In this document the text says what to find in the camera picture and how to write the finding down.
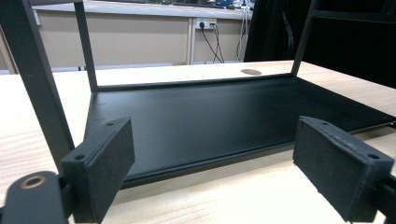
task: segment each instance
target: power socket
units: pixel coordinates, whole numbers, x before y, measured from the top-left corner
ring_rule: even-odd
[[[205,30],[213,30],[214,27],[211,24],[216,24],[218,20],[217,19],[208,19],[208,18],[197,18],[197,22],[195,23],[195,29],[200,29],[201,30],[201,26],[200,23],[203,22],[205,27]]]

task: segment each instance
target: light wood desk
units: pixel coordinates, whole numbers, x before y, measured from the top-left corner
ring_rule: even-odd
[[[289,72],[291,62],[235,63],[97,71],[100,84],[243,77]],[[90,91],[85,72],[55,74],[76,145],[82,141]],[[396,116],[396,90],[303,63],[299,77]],[[32,172],[56,172],[19,76],[0,76],[0,203],[8,186]],[[396,130],[358,134],[396,158]],[[292,163],[292,151],[125,189],[105,223],[344,223]],[[382,223],[377,215],[375,223]]]

